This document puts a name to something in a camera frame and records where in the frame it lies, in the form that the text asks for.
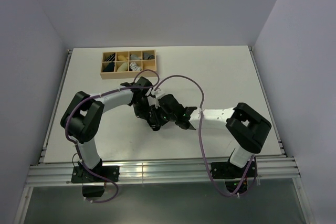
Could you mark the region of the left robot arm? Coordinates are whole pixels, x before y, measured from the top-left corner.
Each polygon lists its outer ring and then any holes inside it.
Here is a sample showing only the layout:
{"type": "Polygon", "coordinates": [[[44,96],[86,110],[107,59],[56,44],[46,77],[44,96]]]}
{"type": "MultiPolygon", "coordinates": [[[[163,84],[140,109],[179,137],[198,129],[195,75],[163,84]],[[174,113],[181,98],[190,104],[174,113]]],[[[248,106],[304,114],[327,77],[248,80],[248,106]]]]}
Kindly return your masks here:
{"type": "Polygon", "coordinates": [[[102,115],[121,105],[134,107],[135,115],[144,119],[154,131],[160,129],[158,116],[149,106],[148,87],[126,87],[103,94],[89,95],[77,92],[60,121],[66,139],[75,145],[79,156],[78,169],[91,182],[108,179],[95,144],[102,115]]]}

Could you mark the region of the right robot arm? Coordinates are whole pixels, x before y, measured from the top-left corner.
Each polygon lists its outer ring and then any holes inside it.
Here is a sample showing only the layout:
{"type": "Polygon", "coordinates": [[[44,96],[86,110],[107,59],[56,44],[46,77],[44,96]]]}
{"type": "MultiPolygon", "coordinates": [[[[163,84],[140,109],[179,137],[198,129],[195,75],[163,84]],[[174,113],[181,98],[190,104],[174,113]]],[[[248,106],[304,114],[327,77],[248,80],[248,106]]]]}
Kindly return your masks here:
{"type": "Polygon", "coordinates": [[[167,122],[174,122],[184,130],[226,130],[236,140],[227,164],[228,173],[240,176],[253,155],[261,152],[271,130],[271,123],[246,103],[228,109],[201,109],[178,105],[151,108],[150,122],[158,130],[167,122]]]}

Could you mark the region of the wooden compartment box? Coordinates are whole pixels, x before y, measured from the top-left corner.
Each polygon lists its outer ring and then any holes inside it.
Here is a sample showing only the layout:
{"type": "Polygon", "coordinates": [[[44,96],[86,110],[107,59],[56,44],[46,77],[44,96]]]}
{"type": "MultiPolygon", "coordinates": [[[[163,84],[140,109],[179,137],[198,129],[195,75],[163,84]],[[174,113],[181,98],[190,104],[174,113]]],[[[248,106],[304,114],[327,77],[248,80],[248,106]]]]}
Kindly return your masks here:
{"type": "Polygon", "coordinates": [[[134,78],[143,70],[157,71],[156,50],[111,51],[102,54],[102,79],[134,78]]]}

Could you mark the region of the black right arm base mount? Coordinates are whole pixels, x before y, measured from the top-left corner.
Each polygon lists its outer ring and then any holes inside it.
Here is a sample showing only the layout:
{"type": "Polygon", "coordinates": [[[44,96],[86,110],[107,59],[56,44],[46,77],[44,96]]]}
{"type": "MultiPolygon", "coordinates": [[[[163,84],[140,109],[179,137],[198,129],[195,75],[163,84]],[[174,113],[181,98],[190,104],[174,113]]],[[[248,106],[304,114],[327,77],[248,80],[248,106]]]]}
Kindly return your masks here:
{"type": "Polygon", "coordinates": [[[211,175],[213,179],[241,179],[247,165],[239,168],[229,162],[212,162],[211,175]]]}

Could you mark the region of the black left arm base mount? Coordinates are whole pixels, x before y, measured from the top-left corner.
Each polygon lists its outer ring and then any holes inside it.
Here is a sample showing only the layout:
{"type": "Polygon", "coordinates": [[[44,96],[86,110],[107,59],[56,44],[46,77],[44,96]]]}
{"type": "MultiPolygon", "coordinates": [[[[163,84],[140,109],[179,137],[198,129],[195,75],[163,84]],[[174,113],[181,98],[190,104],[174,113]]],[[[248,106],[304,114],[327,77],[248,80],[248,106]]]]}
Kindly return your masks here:
{"type": "Polygon", "coordinates": [[[94,171],[99,177],[91,174],[82,166],[75,166],[72,171],[71,183],[87,184],[87,183],[103,183],[107,178],[113,182],[117,182],[119,178],[119,166],[102,166],[100,170],[94,171]]]}

